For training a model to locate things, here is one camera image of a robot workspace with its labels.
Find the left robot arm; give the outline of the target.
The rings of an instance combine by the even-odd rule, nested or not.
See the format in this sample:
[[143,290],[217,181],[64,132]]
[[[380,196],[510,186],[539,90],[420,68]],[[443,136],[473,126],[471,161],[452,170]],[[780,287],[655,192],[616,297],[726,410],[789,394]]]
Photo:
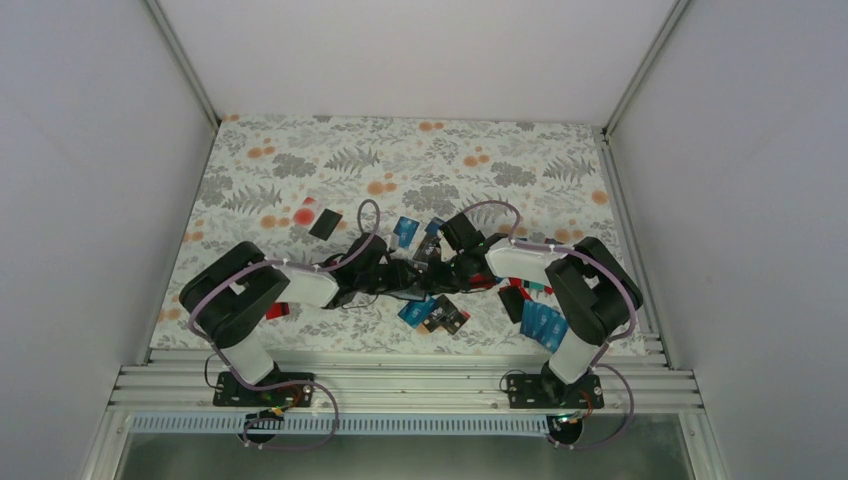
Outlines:
[[249,241],[226,252],[178,295],[189,329],[208,342],[239,381],[239,392],[255,405],[278,391],[277,366],[255,329],[279,303],[332,310],[357,295],[424,298],[424,264],[391,256],[374,234],[361,235],[345,252],[318,264],[272,260]]

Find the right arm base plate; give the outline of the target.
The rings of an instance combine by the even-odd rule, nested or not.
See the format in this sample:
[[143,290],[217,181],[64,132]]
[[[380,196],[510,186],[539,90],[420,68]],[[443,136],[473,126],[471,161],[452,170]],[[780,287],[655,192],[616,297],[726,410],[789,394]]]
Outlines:
[[563,383],[555,376],[511,373],[505,377],[504,390],[512,409],[586,410],[605,406],[600,379],[593,374]]

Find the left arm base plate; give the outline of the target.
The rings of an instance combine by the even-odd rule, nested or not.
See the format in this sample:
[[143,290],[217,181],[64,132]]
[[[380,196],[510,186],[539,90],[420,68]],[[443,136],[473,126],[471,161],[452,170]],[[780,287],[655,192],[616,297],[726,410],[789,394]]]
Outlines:
[[292,385],[271,390],[251,390],[242,385],[232,373],[218,375],[216,392],[212,404],[215,407],[298,407],[307,408],[312,404],[314,388],[311,385]]

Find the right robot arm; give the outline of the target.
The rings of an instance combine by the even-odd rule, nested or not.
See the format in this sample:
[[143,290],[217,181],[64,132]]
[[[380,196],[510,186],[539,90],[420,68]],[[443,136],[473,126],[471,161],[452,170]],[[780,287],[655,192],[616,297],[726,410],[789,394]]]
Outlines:
[[[549,288],[568,329],[546,362],[544,399],[565,407],[580,393],[579,379],[610,342],[632,334],[644,297],[605,244],[586,237],[571,247],[533,243],[512,235],[483,235],[460,213],[440,226],[456,254],[427,262],[422,288],[430,294],[472,290],[472,278],[516,278]],[[625,325],[627,330],[615,331]]]

